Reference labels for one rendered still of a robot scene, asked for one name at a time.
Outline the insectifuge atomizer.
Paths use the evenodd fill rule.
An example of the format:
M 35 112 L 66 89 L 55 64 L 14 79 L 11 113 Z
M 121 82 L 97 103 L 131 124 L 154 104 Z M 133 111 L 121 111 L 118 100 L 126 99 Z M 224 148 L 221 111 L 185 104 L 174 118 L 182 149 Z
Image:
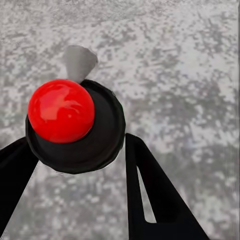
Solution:
M 39 86 L 29 100 L 25 137 L 33 154 L 57 172 L 77 175 L 111 165 L 124 144 L 123 106 L 111 90 L 85 79 L 98 56 L 64 49 L 67 78 Z

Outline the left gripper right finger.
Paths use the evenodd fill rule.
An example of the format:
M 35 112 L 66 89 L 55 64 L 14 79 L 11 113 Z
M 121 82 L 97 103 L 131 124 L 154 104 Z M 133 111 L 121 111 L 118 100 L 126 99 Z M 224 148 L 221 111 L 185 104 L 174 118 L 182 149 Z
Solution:
M 124 139 L 129 240 L 210 240 L 145 142 Z M 156 223 L 145 220 L 137 167 Z

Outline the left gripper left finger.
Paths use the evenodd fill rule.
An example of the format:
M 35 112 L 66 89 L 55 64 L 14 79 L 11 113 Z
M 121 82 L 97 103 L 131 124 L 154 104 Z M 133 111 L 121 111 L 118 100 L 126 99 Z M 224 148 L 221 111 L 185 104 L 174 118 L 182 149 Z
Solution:
M 0 150 L 0 238 L 39 160 L 25 136 Z

